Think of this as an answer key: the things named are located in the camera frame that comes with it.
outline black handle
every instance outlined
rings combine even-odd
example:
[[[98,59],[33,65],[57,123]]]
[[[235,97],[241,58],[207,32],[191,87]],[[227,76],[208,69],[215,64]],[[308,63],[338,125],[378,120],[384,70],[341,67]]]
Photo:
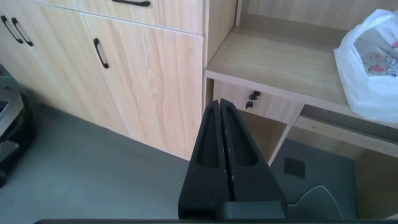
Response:
[[[258,100],[257,96],[261,95],[259,91],[254,91],[253,94],[249,95],[249,100]]]
[[[2,20],[2,23],[7,27],[7,30],[10,32],[10,34],[13,36],[13,38],[14,38],[18,43],[23,44],[24,41],[23,41],[22,39],[17,38],[17,37],[11,32],[10,28],[7,26],[7,24],[6,24],[6,22],[8,22],[7,17],[1,16],[1,20]]]
[[[119,2],[119,3],[132,4],[135,6],[142,6],[142,7],[150,6],[150,1],[141,1],[141,2],[127,1],[127,0],[112,0],[112,1]]]
[[[99,59],[101,60],[102,66],[104,68],[108,69],[109,65],[108,65],[108,63],[104,63],[104,61],[102,60],[102,57],[101,57],[101,54],[100,54],[100,50],[98,50],[98,44],[100,44],[100,40],[98,40],[98,38],[95,38],[94,39],[95,50],[97,50],[97,54],[98,54]]]
[[[252,101],[248,101],[246,103],[246,109],[248,109],[248,108],[253,108],[253,102]]]
[[[33,46],[32,41],[27,40],[27,39],[24,37],[24,35],[22,34],[22,32],[18,29],[18,26],[17,26],[18,20],[14,17],[14,18],[11,18],[11,21],[12,21],[12,24],[14,25],[14,27],[18,30],[19,35],[21,35],[21,37],[24,39],[24,41],[27,43],[27,45]]]

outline white plastic bag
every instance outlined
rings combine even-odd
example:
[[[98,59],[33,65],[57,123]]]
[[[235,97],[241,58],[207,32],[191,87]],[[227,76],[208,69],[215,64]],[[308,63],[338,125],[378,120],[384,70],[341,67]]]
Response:
[[[398,13],[376,10],[348,32],[335,58],[351,109],[398,123]]]

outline light wood panel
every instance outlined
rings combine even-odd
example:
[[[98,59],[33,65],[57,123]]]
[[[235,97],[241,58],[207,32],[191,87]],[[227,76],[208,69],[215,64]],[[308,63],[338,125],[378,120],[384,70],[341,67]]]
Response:
[[[66,7],[69,9],[76,9],[75,0],[24,0],[24,1],[33,1],[33,2],[51,4],[54,6]]]
[[[214,84],[214,100],[222,98],[232,102],[239,110],[257,114],[287,124],[294,124],[304,104],[285,98],[261,93],[258,100],[253,100],[253,108],[246,109],[249,95],[254,90],[216,80]]]
[[[284,140],[286,124],[238,110],[251,136],[269,165]]]
[[[6,16],[0,7],[0,16]],[[10,29],[14,30],[11,18],[7,17]],[[0,63],[24,88],[31,91],[40,101],[57,109],[71,112],[66,99],[55,86],[35,53],[26,44],[20,44],[12,37],[6,27],[0,25]]]
[[[235,27],[205,75],[363,119],[348,106],[333,54],[345,31],[280,19],[263,24],[265,32]]]
[[[398,213],[398,159],[366,151],[355,160],[359,218],[388,218]]]
[[[249,14],[351,30],[376,9],[395,11],[396,0],[249,0]]]
[[[22,1],[10,4],[33,49],[71,104],[73,115],[128,136],[118,104],[78,12]]]
[[[292,126],[287,138],[349,159],[357,158],[366,150],[363,147],[295,126]]]
[[[246,15],[249,10],[249,0],[238,0],[238,9],[236,10],[235,26],[241,26],[241,23],[246,20]]]
[[[345,141],[356,146],[365,147],[373,151],[398,157],[398,143],[387,139],[381,139],[366,133],[360,133],[342,126],[305,116],[299,116],[294,125],[298,128],[313,131],[333,139]]]
[[[150,0],[149,7],[111,0],[76,2],[83,12],[203,35],[203,0]]]
[[[203,38],[82,14],[133,139],[189,159],[201,121]]]
[[[206,0],[206,65],[234,27],[236,4],[237,0]]]
[[[291,128],[292,128],[291,124],[278,125],[274,128],[269,144],[270,148],[274,149],[274,151],[271,154],[269,154],[269,160],[268,160],[269,166],[271,166],[276,155],[278,155],[279,149],[284,143]]]

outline white cable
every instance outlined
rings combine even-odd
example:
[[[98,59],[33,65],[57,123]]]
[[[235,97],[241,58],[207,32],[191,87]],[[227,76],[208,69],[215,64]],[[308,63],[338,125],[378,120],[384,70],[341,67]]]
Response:
[[[305,194],[303,194],[303,196],[300,197],[300,199],[298,200],[297,203],[294,203],[294,204],[291,204],[291,205],[288,204],[287,206],[288,206],[288,207],[294,207],[294,206],[298,205],[298,204],[301,202],[301,200],[302,200],[307,194],[309,194],[311,191],[313,191],[313,190],[315,190],[315,189],[317,189],[317,188],[323,188],[323,189],[326,190],[326,192],[328,192],[328,194],[329,194],[329,196],[331,197],[331,199],[335,202],[335,205],[336,205],[336,208],[337,208],[337,210],[338,210],[338,214],[339,214],[340,218],[343,219],[343,215],[341,214],[340,207],[338,206],[336,199],[335,199],[334,196],[330,193],[330,191],[329,191],[325,186],[323,186],[323,185],[318,185],[318,186],[315,186],[315,187],[311,188],[311,189],[308,190]]]

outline gray floor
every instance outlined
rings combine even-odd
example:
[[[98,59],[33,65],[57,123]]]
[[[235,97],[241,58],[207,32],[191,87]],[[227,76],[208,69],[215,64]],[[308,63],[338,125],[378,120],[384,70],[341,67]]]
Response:
[[[5,86],[17,88],[18,84],[0,66],[0,88]],[[34,108],[38,135],[9,183],[0,189],[0,223],[33,223],[43,218],[178,218],[187,161],[37,103]],[[306,163],[305,179],[283,173],[285,156]],[[322,184],[336,198],[344,218],[356,217],[353,161],[286,141],[271,169],[288,203]],[[338,218],[322,189],[308,194],[289,213]]]
[[[286,157],[305,163],[305,178],[284,173]],[[285,140],[271,165],[288,204],[294,205],[312,188],[322,185],[331,193],[344,219],[356,219],[356,186],[354,161],[345,157]],[[324,188],[311,190],[295,206],[289,206],[289,217],[302,220],[338,220],[336,203]]]
[[[176,219],[188,162],[50,108],[0,189],[0,222]]]

